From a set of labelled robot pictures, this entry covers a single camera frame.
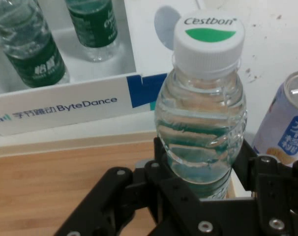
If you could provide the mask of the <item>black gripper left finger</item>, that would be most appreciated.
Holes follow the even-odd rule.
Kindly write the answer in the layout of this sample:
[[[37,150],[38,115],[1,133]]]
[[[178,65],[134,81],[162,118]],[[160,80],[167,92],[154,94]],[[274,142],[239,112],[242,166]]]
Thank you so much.
[[[198,199],[168,168],[166,151],[154,138],[154,159],[142,168],[110,168],[57,230],[59,236],[118,236],[148,208],[156,227],[151,236],[198,235],[197,227],[184,219],[194,213]]]

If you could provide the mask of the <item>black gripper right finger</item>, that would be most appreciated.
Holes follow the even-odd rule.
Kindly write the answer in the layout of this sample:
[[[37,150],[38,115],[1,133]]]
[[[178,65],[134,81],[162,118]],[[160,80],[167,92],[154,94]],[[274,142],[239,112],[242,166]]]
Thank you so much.
[[[298,161],[288,167],[258,156],[244,141],[233,169],[253,197],[237,207],[244,236],[298,236]]]

